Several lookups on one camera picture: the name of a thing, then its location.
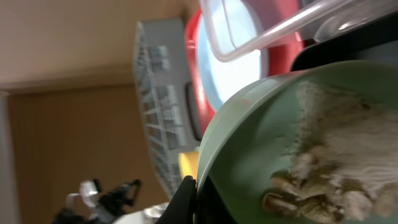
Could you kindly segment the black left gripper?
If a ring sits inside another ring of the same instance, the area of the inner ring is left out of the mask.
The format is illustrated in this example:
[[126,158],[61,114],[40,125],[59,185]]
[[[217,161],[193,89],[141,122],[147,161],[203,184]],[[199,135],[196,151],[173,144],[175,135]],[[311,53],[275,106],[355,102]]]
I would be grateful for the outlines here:
[[62,208],[52,224],[112,224],[126,214],[124,206],[134,206],[141,188],[141,180],[125,182],[109,192],[99,194],[98,204],[90,217],[79,215],[73,208]]

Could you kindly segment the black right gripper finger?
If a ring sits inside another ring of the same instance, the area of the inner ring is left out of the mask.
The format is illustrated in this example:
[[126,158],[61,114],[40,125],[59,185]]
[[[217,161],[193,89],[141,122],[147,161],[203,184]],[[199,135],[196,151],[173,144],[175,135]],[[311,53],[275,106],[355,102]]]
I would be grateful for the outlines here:
[[155,224],[193,224],[196,192],[196,180],[190,175],[185,176]]

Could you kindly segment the yellow plastic cup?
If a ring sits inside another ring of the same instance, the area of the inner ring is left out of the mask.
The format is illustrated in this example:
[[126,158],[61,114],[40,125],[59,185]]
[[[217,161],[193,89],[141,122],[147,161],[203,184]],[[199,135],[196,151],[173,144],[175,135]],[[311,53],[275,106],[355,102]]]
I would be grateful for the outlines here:
[[178,155],[178,166],[180,169],[181,178],[192,176],[194,179],[197,179],[198,158],[198,151],[181,152]]

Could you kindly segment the green bowl with food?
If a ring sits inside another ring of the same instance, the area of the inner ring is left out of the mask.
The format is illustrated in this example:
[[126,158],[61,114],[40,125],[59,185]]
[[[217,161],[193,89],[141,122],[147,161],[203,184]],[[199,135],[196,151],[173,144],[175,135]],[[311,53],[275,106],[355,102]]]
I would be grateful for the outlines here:
[[200,145],[198,223],[287,223],[265,212],[273,172],[289,166],[297,137],[297,87],[311,81],[397,106],[397,68],[351,60],[258,80],[233,95],[209,123]]

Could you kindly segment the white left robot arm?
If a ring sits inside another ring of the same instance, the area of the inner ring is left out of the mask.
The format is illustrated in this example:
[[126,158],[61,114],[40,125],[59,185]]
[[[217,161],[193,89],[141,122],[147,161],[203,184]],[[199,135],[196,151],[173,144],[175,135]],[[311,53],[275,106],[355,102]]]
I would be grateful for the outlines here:
[[[54,216],[51,224],[155,223],[167,203],[133,213],[125,211],[126,207],[135,206],[141,185],[141,181],[135,179],[104,193],[98,179],[85,180],[80,183],[79,192],[68,194],[65,207]],[[82,199],[90,210],[88,217],[75,211],[76,198]]]

